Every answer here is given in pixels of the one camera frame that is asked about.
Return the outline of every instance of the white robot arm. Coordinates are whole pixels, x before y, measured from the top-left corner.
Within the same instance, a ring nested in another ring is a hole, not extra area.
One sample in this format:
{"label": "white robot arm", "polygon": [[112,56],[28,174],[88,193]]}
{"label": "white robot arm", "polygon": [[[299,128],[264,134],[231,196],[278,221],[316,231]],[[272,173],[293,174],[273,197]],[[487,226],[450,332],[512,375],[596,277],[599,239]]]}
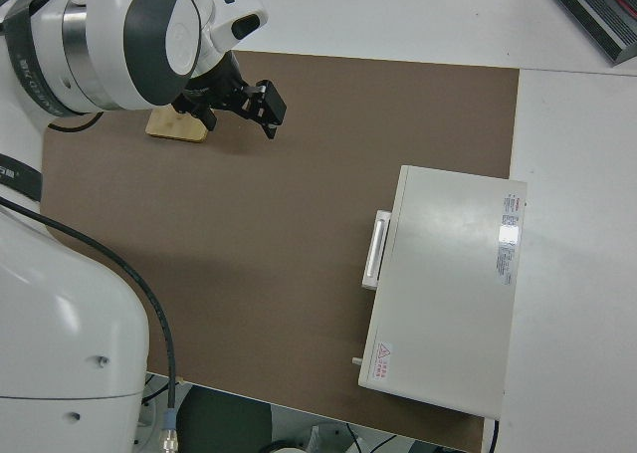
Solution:
{"label": "white robot arm", "polygon": [[[39,212],[43,132],[56,117],[173,104],[209,128],[211,109],[230,110],[273,137],[285,104],[271,82],[248,86],[230,52],[267,14],[259,0],[0,0],[0,22],[0,448],[129,452],[143,307],[16,210]],[[168,406],[163,446],[174,452]]]}

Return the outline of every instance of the white box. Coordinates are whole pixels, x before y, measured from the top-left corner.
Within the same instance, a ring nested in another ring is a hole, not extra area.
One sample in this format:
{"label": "white box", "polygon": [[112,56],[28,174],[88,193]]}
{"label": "white box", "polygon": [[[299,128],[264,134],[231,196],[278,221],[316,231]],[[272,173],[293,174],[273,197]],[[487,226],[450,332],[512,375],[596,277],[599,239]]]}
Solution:
{"label": "white box", "polygon": [[500,418],[526,195],[402,167],[360,385]]}

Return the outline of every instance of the wooden piece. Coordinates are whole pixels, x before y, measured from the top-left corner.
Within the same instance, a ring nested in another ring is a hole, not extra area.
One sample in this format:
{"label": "wooden piece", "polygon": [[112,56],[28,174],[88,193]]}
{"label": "wooden piece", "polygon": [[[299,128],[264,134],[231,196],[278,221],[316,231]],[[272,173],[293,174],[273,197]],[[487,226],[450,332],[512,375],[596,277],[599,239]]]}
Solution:
{"label": "wooden piece", "polygon": [[146,133],[177,141],[203,142],[208,129],[199,119],[188,113],[178,113],[172,106],[167,106],[150,113]]}

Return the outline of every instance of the cardboard mat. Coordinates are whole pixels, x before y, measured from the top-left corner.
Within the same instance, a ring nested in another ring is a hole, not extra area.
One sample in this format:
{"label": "cardboard mat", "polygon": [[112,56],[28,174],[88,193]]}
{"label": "cardboard mat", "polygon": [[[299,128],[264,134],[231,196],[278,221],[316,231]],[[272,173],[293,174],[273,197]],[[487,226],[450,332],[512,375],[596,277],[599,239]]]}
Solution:
{"label": "cardboard mat", "polygon": [[[359,387],[351,359],[373,304],[360,281],[374,216],[391,210],[400,166],[508,177],[518,71],[238,58],[288,104],[274,141],[230,113],[203,144],[144,134],[149,112],[108,113],[47,134],[43,212],[153,286],[185,379],[479,451],[482,418]],[[149,318],[148,368],[165,372]]]}

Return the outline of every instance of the device handle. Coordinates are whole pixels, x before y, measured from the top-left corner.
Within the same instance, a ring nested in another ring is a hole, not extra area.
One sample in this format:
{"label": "device handle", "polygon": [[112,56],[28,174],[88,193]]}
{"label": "device handle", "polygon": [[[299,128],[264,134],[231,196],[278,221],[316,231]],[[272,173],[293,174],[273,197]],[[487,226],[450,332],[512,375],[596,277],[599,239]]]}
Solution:
{"label": "device handle", "polygon": [[378,211],[374,221],[374,230],[371,234],[367,263],[362,277],[362,287],[375,291],[378,287],[378,277],[380,275],[380,264],[385,251],[385,240],[389,230],[391,212]]}

